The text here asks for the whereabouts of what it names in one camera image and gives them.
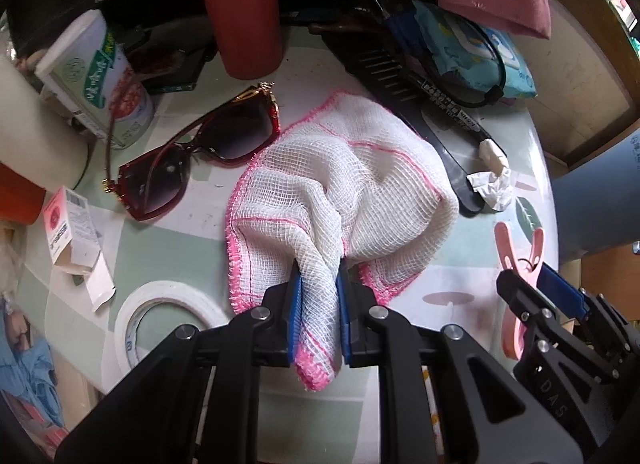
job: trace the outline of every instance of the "green and white table surface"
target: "green and white table surface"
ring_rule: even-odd
[[[366,95],[322,41],[292,30],[280,68],[263,79],[274,81],[284,127],[304,117],[337,89]],[[131,147],[113,155],[113,168],[158,147],[177,130],[235,96],[249,83],[226,75],[220,57],[207,63],[193,92],[165,95],[148,131]],[[497,104],[475,113],[506,151],[518,173],[515,202],[502,213],[460,216],[431,265],[390,306],[414,324],[440,329],[455,322],[500,358],[500,323],[504,305],[495,291],[498,256],[494,225],[507,221],[518,253],[528,256],[532,229],[546,230],[545,260],[558,263],[554,202],[543,153],[522,101]],[[469,173],[482,171],[472,143],[432,123],[444,144]],[[84,285],[52,269],[42,217],[28,228],[18,305],[49,343],[98,389],[108,392],[121,378],[113,327],[125,298],[156,280],[185,282],[209,294],[231,314],[226,298],[227,257],[224,212],[244,167],[228,169],[192,161],[183,200],[156,221],[130,218],[114,195],[102,192],[104,147],[98,145],[78,192],[91,204],[91,215],[113,274],[116,294],[97,313]],[[138,330],[138,347],[151,350],[175,326],[195,322],[181,309],[152,309]],[[370,463],[378,461],[378,383],[373,369],[343,367],[322,392],[303,389],[292,369],[262,373],[258,456],[273,463]]]

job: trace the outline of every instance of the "blue gripper pad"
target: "blue gripper pad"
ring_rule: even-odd
[[[342,284],[341,272],[338,273],[338,277],[335,279],[335,288],[338,291],[338,305],[340,307],[340,342],[342,345],[342,357],[347,365],[351,364],[351,344],[349,339],[351,338],[349,330],[349,315],[347,312],[347,304],[344,300],[344,287]]]
[[[546,263],[542,264],[538,276],[538,290],[551,300],[556,307],[568,318],[583,321],[589,313],[589,307],[584,302],[583,294],[551,269]]]
[[[296,271],[294,278],[294,294],[293,303],[291,306],[289,316],[289,339],[287,345],[289,346],[289,363],[293,363],[293,358],[298,351],[298,341],[300,339],[300,324],[302,323],[302,277],[300,272]]]

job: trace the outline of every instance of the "red sunglasses frame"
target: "red sunglasses frame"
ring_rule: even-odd
[[[254,97],[265,97],[267,99],[267,103],[268,103],[268,115],[271,121],[271,135],[269,136],[269,138],[267,140],[265,140],[262,144],[260,144],[257,148],[255,148],[254,150],[250,151],[249,153],[242,155],[242,157],[238,157],[238,158],[234,158],[234,159],[225,159],[220,157],[219,155],[215,155],[214,153],[210,152],[209,150],[207,150],[207,154],[211,157],[211,160],[214,163],[218,163],[224,166],[237,166],[239,164],[242,164],[244,162],[247,162],[249,160],[251,160],[251,158],[258,153],[258,151],[263,150],[265,147],[267,147],[268,145],[270,145],[274,140],[277,139],[277,137],[280,135],[280,120],[278,118],[279,115],[279,109],[278,109],[278,104],[276,103],[276,99],[273,95],[273,93],[271,92],[271,87],[273,86],[272,82],[261,82],[258,84],[258,86],[249,86],[244,92],[242,92],[239,95],[236,95],[236,97],[234,97],[231,100],[228,100],[227,102],[225,102],[224,104],[220,105],[217,108],[214,108],[213,110],[207,112],[206,114],[204,114],[202,117],[199,117],[198,119],[196,119],[196,121],[194,121],[193,123],[191,123],[189,126],[186,126],[185,128],[181,129],[178,133],[176,133],[173,137],[171,137],[171,139],[169,139],[164,145],[155,148],[151,151],[146,152],[144,155],[141,155],[140,157],[137,157],[136,159],[132,160],[131,162],[127,162],[126,164],[123,164],[122,166],[119,167],[118,169],[118,182],[114,181],[111,178],[111,138],[113,137],[113,127],[115,124],[115,119],[113,117],[111,117],[110,123],[109,123],[109,132],[107,135],[107,146],[106,146],[106,153],[105,153],[105,164],[106,164],[106,179],[102,181],[103,187],[104,187],[104,192],[106,193],[115,193],[118,200],[122,203],[122,205],[125,207],[125,209],[127,210],[127,213],[129,213],[136,221],[145,221],[145,220],[150,220],[153,218],[156,218],[160,215],[163,215],[167,212],[169,212],[171,209],[173,209],[178,202],[180,202],[180,200],[182,199],[182,197],[184,196],[185,191],[187,190],[187,183],[189,181],[189,174],[191,171],[191,165],[189,164],[188,166],[185,167],[184,173],[186,174],[186,177],[184,178],[184,180],[182,181],[181,185],[180,185],[180,190],[178,190],[178,192],[176,193],[176,195],[169,200],[167,203],[165,203],[164,205],[162,205],[161,207],[159,207],[158,209],[155,209],[154,211],[148,212],[148,213],[144,213],[144,212],[140,212],[138,209],[136,209],[134,206],[132,206],[129,203],[129,197],[127,195],[126,190],[124,189],[124,185],[119,183],[119,180],[121,180],[124,177],[124,174],[135,164],[139,163],[142,160],[148,159],[149,157],[155,157],[154,161],[151,164],[151,167],[149,168],[149,173],[148,173],[148,177],[146,180],[146,190],[145,190],[145,199],[143,202],[143,206],[142,208],[144,209],[146,206],[146,202],[148,201],[148,190],[149,190],[149,186],[150,186],[150,181],[151,181],[151,176],[153,174],[153,171],[155,169],[155,167],[158,165],[159,160],[161,159],[162,155],[171,147],[178,147],[184,150],[186,155],[191,155],[193,153],[195,153],[196,151],[200,151],[202,150],[202,148],[198,145],[198,137],[200,135],[200,130],[198,130],[196,132],[196,135],[194,135],[193,139],[184,144],[184,143],[180,143],[180,142],[176,142],[178,139],[180,139],[180,137],[184,136],[187,132],[189,132],[190,130],[192,130],[193,128],[195,128],[196,126],[200,126],[200,125],[204,125],[205,123],[207,123],[208,121],[210,121],[210,119],[215,119],[216,114],[218,112],[220,112],[221,110],[225,110],[226,108],[229,108],[230,106],[234,106],[234,105],[238,105],[238,104],[242,104],[248,100],[253,99]]]

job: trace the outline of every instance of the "sunglasses lens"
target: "sunglasses lens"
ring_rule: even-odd
[[[224,160],[234,160],[264,144],[273,132],[270,103],[262,96],[215,113],[198,132],[198,144]]]
[[[149,184],[145,206],[146,181],[155,155],[132,162],[120,174],[119,184],[126,193],[127,204],[140,214],[153,213],[171,202],[189,180],[189,157],[185,151],[172,146],[162,154]]]

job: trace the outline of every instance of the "dishcloth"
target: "dishcloth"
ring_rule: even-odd
[[[336,92],[258,153],[226,210],[229,294],[236,313],[302,276],[302,324],[294,362],[310,390],[340,369],[335,279],[359,263],[379,304],[400,294],[444,243],[458,200],[440,157],[396,116]]]

